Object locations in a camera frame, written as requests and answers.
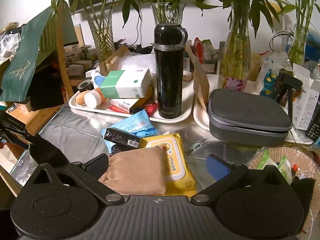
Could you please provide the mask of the pink white flat box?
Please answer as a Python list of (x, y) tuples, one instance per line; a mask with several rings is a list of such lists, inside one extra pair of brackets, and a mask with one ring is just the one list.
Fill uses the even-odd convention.
[(132, 114), (135, 108), (142, 107), (142, 105), (152, 97), (152, 95), (153, 89), (149, 87), (144, 98), (110, 99), (109, 101), (112, 105), (124, 110), (126, 113)]

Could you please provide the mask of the brown paper bag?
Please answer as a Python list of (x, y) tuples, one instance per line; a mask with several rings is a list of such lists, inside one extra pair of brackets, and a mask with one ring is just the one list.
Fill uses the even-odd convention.
[(184, 49), (188, 53), (190, 60), (194, 65), (194, 92), (201, 107), (207, 111), (210, 88), (207, 75), (202, 68), (202, 64), (200, 64), (197, 57), (193, 54), (190, 44), (186, 43)]

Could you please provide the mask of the grey zip case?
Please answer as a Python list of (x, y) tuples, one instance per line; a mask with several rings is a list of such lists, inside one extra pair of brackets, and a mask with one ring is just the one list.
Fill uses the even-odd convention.
[(273, 99), (227, 89), (212, 91), (207, 113), (213, 137), (245, 145), (279, 146), (292, 127)]

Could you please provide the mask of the white carton box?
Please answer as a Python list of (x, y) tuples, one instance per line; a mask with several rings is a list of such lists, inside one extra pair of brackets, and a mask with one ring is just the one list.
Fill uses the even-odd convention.
[(302, 81), (299, 95), (293, 101), (292, 123), (296, 129), (306, 131), (319, 100), (319, 81), (310, 77), (310, 71), (293, 64), (295, 78)]

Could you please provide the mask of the white tray right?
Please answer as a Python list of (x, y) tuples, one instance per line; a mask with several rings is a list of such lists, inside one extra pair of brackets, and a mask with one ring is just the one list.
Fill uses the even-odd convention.
[[(209, 92), (211, 93), (214, 89), (217, 89), (218, 75), (207, 74), (209, 82)], [(248, 81), (245, 88), (246, 93), (257, 94), (254, 81)], [(195, 106), (193, 110), (193, 117), (195, 122), (203, 129), (209, 131), (209, 117), (199, 102), (198, 99), (195, 99)], [(297, 143), (302, 145), (311, 145), (313, 141), (305, 136), (304, 131), (297, 130), (294, 127), (291, 128), (288, 136), (284, 140), (288, 143)]]

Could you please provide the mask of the silver insulated mat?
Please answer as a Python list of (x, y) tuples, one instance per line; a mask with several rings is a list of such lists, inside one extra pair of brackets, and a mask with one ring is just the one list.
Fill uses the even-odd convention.
[(145, 111), (128, 118), (63, 108), (35, 135), (14, 169), (29, 179), (40, 164), (75, 164), (121, 194), (160, 194), (182, 183), (184, 194), (202, 191), (232, 165), (247, 165), (258, 146), (230, 144), (190, 120), (154, 125)]

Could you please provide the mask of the glass vase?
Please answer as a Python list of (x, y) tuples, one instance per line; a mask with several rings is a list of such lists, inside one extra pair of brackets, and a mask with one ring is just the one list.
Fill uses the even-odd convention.
[(90, 13), (87, 19), (100, 62), (105, 62), (115, 52), (112, 12), (112, 8), (107, 7)]
[(293, 41), (287, 52), (291, 65), (297, 64), (300, 66), (304, 66), (305, 48), (306, 48), (308, 35), (309, 35), (308, 28), (295, 24)]
[(220, 61), (218, 87), (243, 92), (251, 66), (249, 6), (232, 3), (231, 8), (229, 34)]
[(184, 8), (185, 3), (161, 2), (151, 4), (156, 25), (162, 23), (181, 24)]

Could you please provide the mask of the green white tissue box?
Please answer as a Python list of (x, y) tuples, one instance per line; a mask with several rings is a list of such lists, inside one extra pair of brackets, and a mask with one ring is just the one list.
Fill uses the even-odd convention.
[(104, 79), (100, 90), (108, 99), (144, 98), (151, 80), (148, 69), (114, 70)]

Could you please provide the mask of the small black box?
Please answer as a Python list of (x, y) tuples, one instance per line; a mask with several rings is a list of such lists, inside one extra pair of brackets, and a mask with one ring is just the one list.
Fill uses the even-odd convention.
[(136, 149), (140, 146), (140, 137), (113, 127), (106, 129), (104, 139), (131, 149)]

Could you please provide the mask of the glass vase left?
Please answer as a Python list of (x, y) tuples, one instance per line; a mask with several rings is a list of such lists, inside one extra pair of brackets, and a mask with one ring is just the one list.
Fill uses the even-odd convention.
[(107, 7), (90, 13), (87, 19), (100, 62), (105, 62), (115, 52), (112, 12), (112, 8)]

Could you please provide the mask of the white cap jar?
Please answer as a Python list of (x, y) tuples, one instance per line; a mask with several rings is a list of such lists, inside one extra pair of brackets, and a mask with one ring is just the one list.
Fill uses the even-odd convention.
[(99, 88), (91, 90), (84, 96), (84, 102), (89, 108), (96, 108), (105, 101), (105, 98)]

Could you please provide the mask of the glass vase middle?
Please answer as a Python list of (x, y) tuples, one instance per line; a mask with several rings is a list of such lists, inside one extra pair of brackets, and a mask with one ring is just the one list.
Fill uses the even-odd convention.
[(161, 2), (151, 4), (156, 25), (162, 23), (181, 24), (184, 8), (185, 3)]

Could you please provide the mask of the blue wet wipes pack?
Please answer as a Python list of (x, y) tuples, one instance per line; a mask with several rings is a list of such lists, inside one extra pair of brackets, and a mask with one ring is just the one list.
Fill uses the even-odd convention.
[[(122, 131), (132, 133), (138, 137), (140, 137), (140, 140), (142, 138), (151, 137), (154, 135), (157, 135), (158, 132), (151, 123), (147, 113), (145, 110), (142, 110), (118, 123), (113, 124), (109, 128), (117, 128), (121, 129)], [(103, 129), (102, 136), (104, 139), (106, 129)], [(104, 142), (107, 146), (108, 153), (109, 154), (115, 154), (120, 151), (127, 151), (127, 150), (135, 150), (131, 149), (127, 146), (122, 146), (119, 144), (115, 144), (113, 142), (107, 141), (104, 139)]]

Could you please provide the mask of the black mini tripod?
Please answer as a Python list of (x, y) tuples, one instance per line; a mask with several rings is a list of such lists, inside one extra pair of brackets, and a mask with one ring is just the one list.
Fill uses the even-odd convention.
[(271, 98), (275, 99), (277, 103), (280, 103), (284, 95), (288, 94), (288, 116), (292, 121), (293, 111), (293, 90), (301, 90), (302, 81), (293, 76), (293, 72), (290, 72), (284, 68), (281, 68), (279, 75), (276, 77), (276, 90), (271, 94)]

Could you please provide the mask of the black thermos bottle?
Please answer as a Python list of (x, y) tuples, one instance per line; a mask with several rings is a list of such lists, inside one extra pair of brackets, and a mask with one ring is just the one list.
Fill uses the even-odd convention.
[(176, 23), (161, 23), (154, 29), (157, 99), (159, 115), (179, 117), (182, 107), (183, 51), (187, 30)]

